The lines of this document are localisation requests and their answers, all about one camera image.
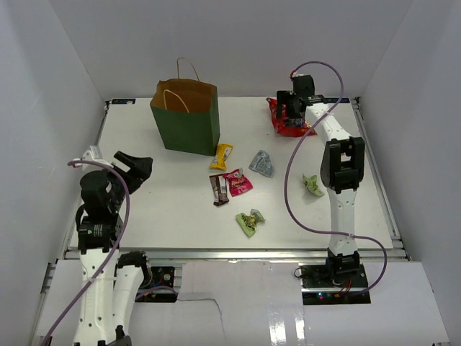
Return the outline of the large red snack bag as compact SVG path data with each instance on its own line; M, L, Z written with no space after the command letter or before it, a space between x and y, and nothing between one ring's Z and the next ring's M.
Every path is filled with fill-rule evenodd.
M287 137L302 137L311 128L310 123L303 119L288 118L286 114L286 105L282 105L281 118L277 118L277 100L267 97L266 101L269 104L271 121L274 131L281 136Z

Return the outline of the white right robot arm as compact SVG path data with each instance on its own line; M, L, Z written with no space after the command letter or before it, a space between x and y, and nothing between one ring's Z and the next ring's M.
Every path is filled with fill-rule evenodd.
M315 93L310 75L292 76L292 90L277 92L277 117L307 120L313 124L326 117L314 131L325 144L320 177L326 188L331 209L331 230L327 248L325 277L340 288L359 270L355 234L354 203L364 176L364 140L354 137L327 110L325 97Z

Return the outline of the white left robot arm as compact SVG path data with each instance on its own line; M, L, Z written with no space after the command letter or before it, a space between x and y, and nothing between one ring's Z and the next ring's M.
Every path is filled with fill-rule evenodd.
M130 196L151 176L153 159L121 151L109 164L87 151L75 167L95 168L80 179L82 205L76 213L82 291L74 345L131 345L128 327L140 288L148 286L152 269L144 251L120 253L130 210Z

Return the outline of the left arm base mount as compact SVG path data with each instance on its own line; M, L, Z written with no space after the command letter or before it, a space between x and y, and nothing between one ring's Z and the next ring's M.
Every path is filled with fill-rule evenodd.
M160 266L151 268L152 278L140 289L136 302L174 303L177 292L174 288L175 268Z

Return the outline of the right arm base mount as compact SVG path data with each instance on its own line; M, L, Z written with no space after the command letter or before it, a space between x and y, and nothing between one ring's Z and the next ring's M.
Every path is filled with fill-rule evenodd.
M344 278L332 279L325 265L303 265L293 275L300 281L304 306L371 304L364 265L358 272Z

